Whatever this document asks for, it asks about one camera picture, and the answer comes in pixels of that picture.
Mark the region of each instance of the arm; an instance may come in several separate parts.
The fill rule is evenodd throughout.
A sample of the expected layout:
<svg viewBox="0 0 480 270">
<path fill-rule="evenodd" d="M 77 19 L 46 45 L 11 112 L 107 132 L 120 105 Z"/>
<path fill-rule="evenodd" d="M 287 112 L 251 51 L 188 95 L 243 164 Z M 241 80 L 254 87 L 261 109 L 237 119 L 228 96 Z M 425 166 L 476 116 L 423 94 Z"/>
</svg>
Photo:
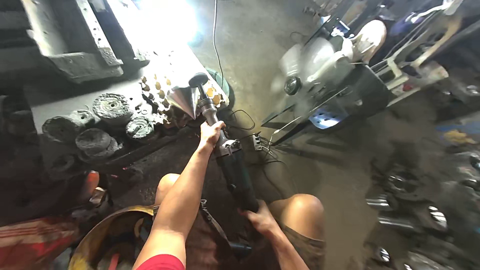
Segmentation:
<svg viewBox="0 0 480 270">
<path fill-rule="evenodd" d="M 280 268 L 282 270 L 308 270 L 303 259 L 273 218 L 267 204 L 259 200 L 259 205 L 258 213 L 245 211 L 242 215 L 246 216 L 254 228 L 272 243 Z"/>
<path fill-rule="evenodd" d="M 224 126 L 222 121 L 212 127 L 206 122 L 202 124 L 200 144 L 160 204 L 150 235 L 133 269 L 160 254 L 173 255 L 185 266 L 185 240 L 197 216 L 210 154 Z"/>
</svg>

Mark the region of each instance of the dirty floor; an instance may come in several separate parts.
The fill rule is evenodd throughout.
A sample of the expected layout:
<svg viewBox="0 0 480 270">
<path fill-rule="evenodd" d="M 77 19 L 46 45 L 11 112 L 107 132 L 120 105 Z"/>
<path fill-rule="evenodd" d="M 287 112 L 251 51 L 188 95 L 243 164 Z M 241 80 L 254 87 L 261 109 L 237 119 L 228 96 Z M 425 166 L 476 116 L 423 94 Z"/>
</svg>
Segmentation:
<svg viewBox="0 0 480 270">
<path fill-rule="evenodd" d="M 218 70 L 211 41 L 214 1 L 187 2 L 196 12 L 201 36 L 201 41 L 191 48 L 205 67 Z M 260 123 L 282 99 L 271 94 L 270 88 L 278 72 L 278 60 L 295 44 L 292 33 L 309 35 L 315 29 L 312 17 L 302 12 L 306 5 L 314 3 L 308 0 L 218 1 L 216 44 L 224 76 L 234 91 L 233 110 L 245 110 L 256 124 L 249 131 L 230 128 L 233 137 L 242 138 L 261 131 L 263 137 L 270 138 L 274 131 L 261 128 Z M 252 125 L 243 112 L 236 116 L 235 125 L 245 128 Z M 250 140 L 243 139 L 257 196 L 267 202 L 295 193 L 318 197 L 325 209 L 325 269 L 355 269 L 361 261 L 363 241 L 376 224 L 376 212 L 364 200 L 370 186 L 371 159 L 384 159 L 399 147 L 423 143 L 422 139 L 433 133 L 433 118 L 429 104 L 422 103 L 422 99 L 409 99 L 355 126 L 321 137 L 319 146 L 305 144 L 311 135 L 299 137 L 293 146 L 308 150 L 311 153 L 308 157 L 273 149 L 285 164 L 257 165 L 265 152 L 256 153 L 249 145 Z M 144 181 L 128 196 L 122 196 L 128 199 L 117 203 L 120 206 L 153 203 L 159 178 L 170 172 L 180 173 L 197 143 L 198 137 L 192 131 L 186 139 L 138 162 L 136 166 L 143 171 Z M 239 217 L 232 211 L 233 201 L 213 160 L 207 170 L 204 197 L 215 205 L 212 214 L 218 222 L 230 226 L 227 233 L 234 230 L 232 221 Z"/>
</svg>

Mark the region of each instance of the leg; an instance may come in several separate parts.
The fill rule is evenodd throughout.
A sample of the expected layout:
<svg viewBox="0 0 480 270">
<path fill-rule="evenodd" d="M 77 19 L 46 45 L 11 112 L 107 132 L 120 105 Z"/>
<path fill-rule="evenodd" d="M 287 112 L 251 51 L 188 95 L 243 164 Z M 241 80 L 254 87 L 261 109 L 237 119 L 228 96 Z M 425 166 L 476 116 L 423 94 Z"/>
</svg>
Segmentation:
<svg viewBox="0 0 480 270">
<path fill-rule="evenodd" d="M 160 179 L 158 183 L 158 187 L 156 188 L 156 195 L 155 195 L 155 204 L 160 205 L 163 201 L 169 190 L 172 188 L 175 181 L 178 179 L 180 175 L 176 173 L 169 173 Z"/>
<path fill-rule="evenodd" d="M 311 239 L 324 240 L 324 207 L 317 197 L 296 194 L 269 205 L 272 215 L 287 227 Z"/>
</svg>

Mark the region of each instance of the knee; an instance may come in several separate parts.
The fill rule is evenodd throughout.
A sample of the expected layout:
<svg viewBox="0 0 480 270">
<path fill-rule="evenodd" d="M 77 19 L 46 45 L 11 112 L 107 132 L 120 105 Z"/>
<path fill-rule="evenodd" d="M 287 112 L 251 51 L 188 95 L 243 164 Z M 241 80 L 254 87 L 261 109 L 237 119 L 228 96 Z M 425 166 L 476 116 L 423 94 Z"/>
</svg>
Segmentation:
<svg viewBox="0 0 480 270">
<path fill-rule="evenodd" d="M 158 187 L 156 188 L 157 194 L 168 192 L 172 188 L 173 184 L 175 184 L 179 176 L 180 175 L 176 173 L 169 173 L 163 176 L 158 183 Z"/>
<path fill-rule="evenodd" d="M 290 197 L 288 208 L 308 215 L 323 216 L 324 206 L 322 202 L 315 196 L 310 194 L 295 194 Z"/>
</svg>

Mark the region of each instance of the person in background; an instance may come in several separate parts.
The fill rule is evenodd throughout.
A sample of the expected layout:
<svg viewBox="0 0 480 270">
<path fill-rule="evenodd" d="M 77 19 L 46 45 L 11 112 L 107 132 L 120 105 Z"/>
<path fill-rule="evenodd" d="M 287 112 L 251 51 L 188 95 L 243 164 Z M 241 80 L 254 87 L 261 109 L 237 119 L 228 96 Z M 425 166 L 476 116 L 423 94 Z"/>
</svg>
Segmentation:
<svg viewBox="0 0 480 270">
<path fill-rule="evenodd" d="M 223 127 L 225 124 L 222 121 L 213 126 L 203 123 L 200 144 L 183 172 L 180 175 L 167 174 L 161 179 L 155 199 L 158 211 L 134 270 L 226 269 L 222 267 L 225 264 L 218 261 L 219 254 L 208 255 L 208 252 L 225 251 L 225 248 L 219 248 L 222 243 L 218 237 L 206 229 L 211 229 L 211 226 L 196 229 L 202 226 L 202 222 L 205 224 L 199 218 L 205 171 Z M 241 215 L 248 218 L 267 243 L 260 248 L 254 247 L 252 254 L 236 267 L 250 270 L 322 269 L 325 247 L 321 202 L 311 195 L 296 194 L 274 201 L 269 206 L 264 201 L 259 201 L 259 204 L 257 213 L 243 211 Z M 203 239 L 189 244 L 189 240 L 195 237 L 193 234 L 198 233 L 210 237 L 210 241 Z M 196 256 L 189 252 L 190 249 L 199 251 L 200 254 L 196 255 L 203 261 L 191 258 Z"/>
</svg>

